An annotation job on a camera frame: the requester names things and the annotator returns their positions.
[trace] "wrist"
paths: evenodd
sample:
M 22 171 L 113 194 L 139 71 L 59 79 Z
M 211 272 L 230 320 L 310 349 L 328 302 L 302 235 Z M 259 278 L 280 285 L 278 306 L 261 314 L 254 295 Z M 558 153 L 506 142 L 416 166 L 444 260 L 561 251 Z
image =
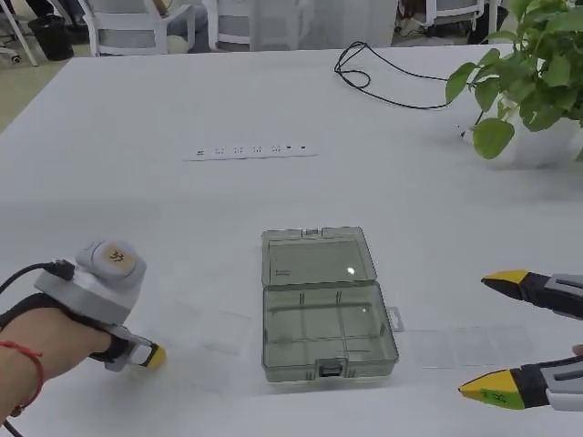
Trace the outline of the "wrist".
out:
M 30 358 L 0 346 L 0 419 L 4 421 L 18 405 L 27 402 L 35 391 L 37 378 Z

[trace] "green plant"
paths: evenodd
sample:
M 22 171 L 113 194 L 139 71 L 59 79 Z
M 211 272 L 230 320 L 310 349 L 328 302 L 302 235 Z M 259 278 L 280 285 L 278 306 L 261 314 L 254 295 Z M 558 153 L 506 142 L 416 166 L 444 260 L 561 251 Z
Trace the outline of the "green plant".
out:
M 490 49 L 477 64 L 461 65 L 447 80 L 445 98 L 453 101 L 467 86 L 482 113 L 473 127 L 474 147 L 491 159 L 514 136 L 507 120 L 518 112 L 533 132 L 561 118 L 583 126 L 583 6 L 565 0 L 513 0 L 517 32 L 501 30 L 487 39 L 512 43 L 512 53 Z M 496 109 L 492 117 L 483 115 Z

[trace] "floor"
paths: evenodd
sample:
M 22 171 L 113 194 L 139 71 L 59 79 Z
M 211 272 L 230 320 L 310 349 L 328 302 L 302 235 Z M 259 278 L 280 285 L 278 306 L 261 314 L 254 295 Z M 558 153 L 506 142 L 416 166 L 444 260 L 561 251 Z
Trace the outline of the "floor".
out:
M 25 19 L 34 18 L 34 14 L 23 0 L 13 1 L 16 13 Z M 35 98 L 46 84 L 58 73 L 66 61 L 51 62 L 46 60 L 40 48 L 34 45 L 34 38 L 27 38 L 39 61 L 40 67 L 33 68 L 27 59 L 22 64 L 13 66 L 8 56 L 0 56 L 0 132 Z M 21 51 L 19 45 L 14 48 Z M 75 46 L 76 56 L 88 56 L 87 46 Z

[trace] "table surface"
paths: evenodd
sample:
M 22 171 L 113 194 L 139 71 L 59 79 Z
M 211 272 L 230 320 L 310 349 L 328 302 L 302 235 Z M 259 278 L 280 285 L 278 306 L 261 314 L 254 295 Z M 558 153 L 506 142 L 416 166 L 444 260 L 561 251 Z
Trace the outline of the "table surface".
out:
M 487 49 L 383 53 L 446 76 Z M 460 383 L 496 367 L 422 369 L 407 332 L 395 334 L 401 361 L 387 380 L 264 380 L 265 229 L 362 227 L 386 303 L 409 331 L 517 326 L 540 361 L 566 357 L 583 340 L 579 321 L 480 284 L 500 269 L 580 272 L 581 171 L 496 170 L 458 136 L 476 117 L 472 97 L 440 111 L 390 107 L 343 85 L 332 73 L 337 54 L 73 59 L 3 133 L 0 274 L 70 255 L 94 237 L 128 239 L 148 261 L 128 326 L 169 351 L 153 374 L 88 361 L 51 381 L 15 421 L 26 436 L 531 437 L 581 429 L 583 414 L 463 399 Z M 353 63 L 388 97 L 444 100 L 441 82 L 371 56 Z M 281 142 L 314 145 L 319 156 L 184 161 L 197 147 Z M 3 308 L 31 291 L 34 276 L 3 296 Z M 217 344 L 237 347 L 205 346 L 211 330 L 224 336 Z

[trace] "white flower pot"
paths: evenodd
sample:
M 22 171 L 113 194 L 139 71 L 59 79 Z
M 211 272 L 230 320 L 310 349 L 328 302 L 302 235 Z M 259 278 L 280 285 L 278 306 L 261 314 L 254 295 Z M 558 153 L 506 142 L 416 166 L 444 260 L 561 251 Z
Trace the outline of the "white flower pot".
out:
M 495 117 L 488 112 L 484 117 Z M 583 148 L 583 131 L 577 121 L 561 118 L 552 127 L 540 132 L 529 131 L 518 114 L 512 110 L 506 121 L 512 123 L 515 134 L 505 149 L 490 162 L 497 168 L 560 167 L 575 161 Z M 466 135 L 471 141 L 472 132 Z

